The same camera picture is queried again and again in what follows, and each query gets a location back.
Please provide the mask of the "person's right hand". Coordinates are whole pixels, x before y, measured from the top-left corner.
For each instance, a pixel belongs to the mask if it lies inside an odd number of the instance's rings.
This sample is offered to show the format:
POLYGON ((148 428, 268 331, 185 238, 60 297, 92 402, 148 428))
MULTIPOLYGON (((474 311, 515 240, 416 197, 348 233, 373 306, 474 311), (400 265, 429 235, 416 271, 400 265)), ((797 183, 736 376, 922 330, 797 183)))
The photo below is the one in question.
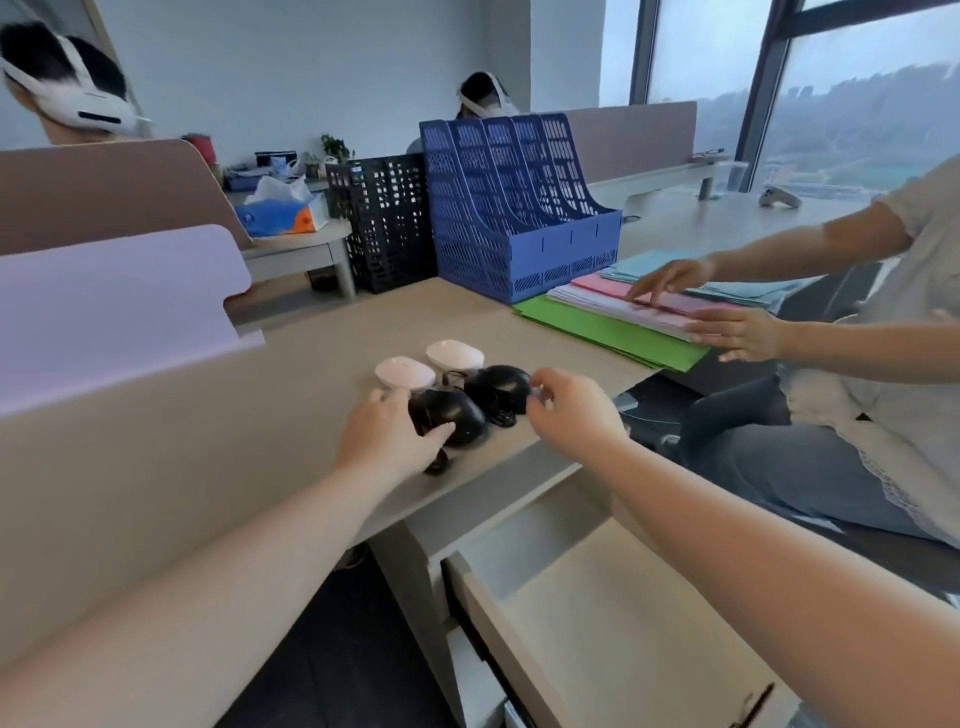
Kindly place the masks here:
POLYGON ((557 413, 555 437, 539 437, 568 458, 587 466, 630 444, 613 400, 591 378, 567 370, 540 368, 531 375, 540 400, 557 413))

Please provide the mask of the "person's left hand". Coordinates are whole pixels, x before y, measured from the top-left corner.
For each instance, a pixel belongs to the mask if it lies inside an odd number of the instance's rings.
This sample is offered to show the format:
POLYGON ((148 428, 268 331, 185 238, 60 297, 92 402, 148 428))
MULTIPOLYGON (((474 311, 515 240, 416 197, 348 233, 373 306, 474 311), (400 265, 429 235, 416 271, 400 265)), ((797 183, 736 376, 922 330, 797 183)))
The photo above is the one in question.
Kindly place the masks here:
POLYGON ((409 415, 411 393, 372 390, 350 414, 333 472, 384 498, 425 469, 424 446, 409 415))

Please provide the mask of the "black computer mouse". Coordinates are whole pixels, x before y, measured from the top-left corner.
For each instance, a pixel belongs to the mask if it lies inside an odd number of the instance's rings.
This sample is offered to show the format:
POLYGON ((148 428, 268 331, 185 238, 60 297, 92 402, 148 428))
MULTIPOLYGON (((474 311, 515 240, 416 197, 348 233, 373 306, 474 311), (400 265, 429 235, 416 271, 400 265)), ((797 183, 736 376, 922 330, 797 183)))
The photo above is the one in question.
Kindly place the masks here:
POLYGON ((486 418, 501 428, 510 428, 518 416, 526 415, 533 388, 530 374, 510 365, 492 365, 468 374, 462 391, 486 418))
POLYGON ((425 390, 411 395, 408 411, 416 433, 426 436, 452 424, 445 445, 458 450, 480 445, 489 435, 489 423, 480 407, 462 390, 425 390))

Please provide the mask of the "person's right forearm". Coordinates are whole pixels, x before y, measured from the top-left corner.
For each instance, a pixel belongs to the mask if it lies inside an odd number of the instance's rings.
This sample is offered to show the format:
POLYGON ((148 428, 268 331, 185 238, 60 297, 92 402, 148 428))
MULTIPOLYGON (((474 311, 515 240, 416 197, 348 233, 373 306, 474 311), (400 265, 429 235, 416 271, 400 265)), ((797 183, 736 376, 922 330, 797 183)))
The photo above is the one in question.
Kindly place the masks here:
POLYGON ((829 728, 960 728, 960 612, 624 436, 581 456, 829 728))

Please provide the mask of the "person's left forearm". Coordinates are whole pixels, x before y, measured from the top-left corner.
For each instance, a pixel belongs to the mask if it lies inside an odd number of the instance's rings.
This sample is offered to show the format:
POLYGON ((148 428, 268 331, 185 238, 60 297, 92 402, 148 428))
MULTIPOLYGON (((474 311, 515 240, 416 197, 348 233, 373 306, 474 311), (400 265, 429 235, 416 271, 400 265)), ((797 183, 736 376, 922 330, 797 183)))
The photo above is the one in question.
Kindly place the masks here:
POLYGON ((0 676, 0 728, 211 728, 404 476, 338 467, 0 676))

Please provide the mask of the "white computer mouse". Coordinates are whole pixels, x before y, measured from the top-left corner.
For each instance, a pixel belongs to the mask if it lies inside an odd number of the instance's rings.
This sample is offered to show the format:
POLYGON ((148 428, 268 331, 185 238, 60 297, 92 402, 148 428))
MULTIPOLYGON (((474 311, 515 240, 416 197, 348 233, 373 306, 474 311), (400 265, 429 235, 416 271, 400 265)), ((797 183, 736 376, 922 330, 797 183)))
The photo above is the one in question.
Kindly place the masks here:
POLYGON ((485 366, 485 354, 475 346, 443 339, 426 347, 425 356, 441 372, 475 372, 485 366))
POLYGON ((381 361, 375 366, 374 375, 386 389, 410 393, 426 391, 437 382, 437 373, 432 367, 407 356, 381 361))

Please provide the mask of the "green paper folder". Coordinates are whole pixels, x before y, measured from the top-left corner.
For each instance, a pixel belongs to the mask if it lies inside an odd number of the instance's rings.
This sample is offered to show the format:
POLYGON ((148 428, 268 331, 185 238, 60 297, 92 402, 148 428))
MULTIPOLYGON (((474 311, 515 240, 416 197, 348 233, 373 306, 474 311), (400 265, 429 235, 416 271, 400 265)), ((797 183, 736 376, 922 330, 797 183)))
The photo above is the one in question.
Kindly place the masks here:
POLYGON ((511 309, 514 314, 527 320, 618 353, 652 369, 686 373, 711 352, 707 346, 583 310, 546 295, 529 298, 514 304, 511 309))

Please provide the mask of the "light blue paper folders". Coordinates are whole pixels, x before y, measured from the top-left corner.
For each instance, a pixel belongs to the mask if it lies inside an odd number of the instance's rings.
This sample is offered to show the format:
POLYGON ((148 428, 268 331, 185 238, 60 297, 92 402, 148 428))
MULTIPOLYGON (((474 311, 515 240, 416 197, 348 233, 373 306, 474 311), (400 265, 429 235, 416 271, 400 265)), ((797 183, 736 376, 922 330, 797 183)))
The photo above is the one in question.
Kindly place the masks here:
MULTIPOLYGON (((675 255, 672 252, 653 249, 618 260, 599 274, 604 279, 632 285, 639 278, 674 260, 675 255)), ((777 314, 790 296, 818 282, 821 278, 822 276, 819 275, 773 282, 708 282, 702 286, 686 289, 684 294, 777 314)))

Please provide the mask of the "blue plastic file rack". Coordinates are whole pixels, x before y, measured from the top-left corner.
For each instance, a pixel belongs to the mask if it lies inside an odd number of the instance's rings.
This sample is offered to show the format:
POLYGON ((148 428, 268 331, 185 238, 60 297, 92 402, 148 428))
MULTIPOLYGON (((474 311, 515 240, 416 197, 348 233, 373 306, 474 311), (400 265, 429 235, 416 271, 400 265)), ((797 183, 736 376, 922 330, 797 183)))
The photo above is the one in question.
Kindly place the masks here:
POLYGON ((515 305, 618 260, 562 112, 420 122, 438 276, 515 305))

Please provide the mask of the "open white desk drawer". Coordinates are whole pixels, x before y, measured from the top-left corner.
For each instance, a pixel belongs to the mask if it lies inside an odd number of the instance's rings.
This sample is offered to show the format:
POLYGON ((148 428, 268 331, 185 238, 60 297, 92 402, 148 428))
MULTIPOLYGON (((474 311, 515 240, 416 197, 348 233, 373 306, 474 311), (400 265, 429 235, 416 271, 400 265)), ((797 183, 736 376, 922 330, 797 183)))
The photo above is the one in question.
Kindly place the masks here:
POLYGON ((442 563, 534 728, 790 728, 801 701, 579 470, 442 563))

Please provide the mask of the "black plastic file rack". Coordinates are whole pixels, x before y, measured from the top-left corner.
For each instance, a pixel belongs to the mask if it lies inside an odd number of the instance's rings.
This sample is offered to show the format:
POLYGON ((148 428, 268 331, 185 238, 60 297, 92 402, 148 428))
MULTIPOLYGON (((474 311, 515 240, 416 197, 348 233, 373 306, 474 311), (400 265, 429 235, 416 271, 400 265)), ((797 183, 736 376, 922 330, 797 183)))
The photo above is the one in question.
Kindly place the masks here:
POLYGON ((325 165, 331 218, 345 240, 354 284, 378 295, 438 276, 421 152, 325 165))

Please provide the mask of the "blue and orange tissue box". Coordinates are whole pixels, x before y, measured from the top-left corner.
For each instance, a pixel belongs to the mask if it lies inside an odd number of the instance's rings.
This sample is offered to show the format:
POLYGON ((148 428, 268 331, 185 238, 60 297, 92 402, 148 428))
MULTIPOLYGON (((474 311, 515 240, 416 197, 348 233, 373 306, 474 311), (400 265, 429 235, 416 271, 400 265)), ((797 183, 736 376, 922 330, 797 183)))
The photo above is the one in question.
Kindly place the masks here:
POLYGON ((330 222, 323 191, 311 190, 306 176, 260 176, 257 187, 232 204, 251 238, 317 233, 330 222))

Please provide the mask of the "grey desk divider panel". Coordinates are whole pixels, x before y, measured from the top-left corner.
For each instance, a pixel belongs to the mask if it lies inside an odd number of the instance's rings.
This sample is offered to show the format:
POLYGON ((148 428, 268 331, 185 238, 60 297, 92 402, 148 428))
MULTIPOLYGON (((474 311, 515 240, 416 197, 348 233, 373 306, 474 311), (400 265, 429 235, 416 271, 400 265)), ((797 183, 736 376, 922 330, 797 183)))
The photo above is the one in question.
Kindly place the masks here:
POLYGON ((687 164, 694 154, 694 101, 565 112, 584 180, 592 185, 687 164))

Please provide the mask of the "black pen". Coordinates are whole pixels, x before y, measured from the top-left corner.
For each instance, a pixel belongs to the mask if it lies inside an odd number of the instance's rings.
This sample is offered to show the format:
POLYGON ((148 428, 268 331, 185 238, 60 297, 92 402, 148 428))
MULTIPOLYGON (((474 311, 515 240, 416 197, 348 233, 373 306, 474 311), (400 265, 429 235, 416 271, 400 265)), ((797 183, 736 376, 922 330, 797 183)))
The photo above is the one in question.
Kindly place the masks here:
POLYGON ((754 698, 750 693, 745 699, 741 713, 738 718, 728 725, 728 728, 752 728, 754 722, 759 718, 765 709, 769 699, 776 690, 776 683, 771 682, 765 685, 762 691, 754 698))

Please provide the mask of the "brown desk divider panel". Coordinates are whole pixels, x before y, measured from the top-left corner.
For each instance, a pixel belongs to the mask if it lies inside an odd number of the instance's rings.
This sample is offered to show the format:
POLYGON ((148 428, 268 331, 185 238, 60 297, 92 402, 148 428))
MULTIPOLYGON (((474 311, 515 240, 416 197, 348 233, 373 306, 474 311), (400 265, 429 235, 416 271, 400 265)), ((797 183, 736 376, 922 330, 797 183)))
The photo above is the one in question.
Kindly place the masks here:
POLYGON ((185 140, 0 151, 0 257, 204 225, 254 246, 185 140))

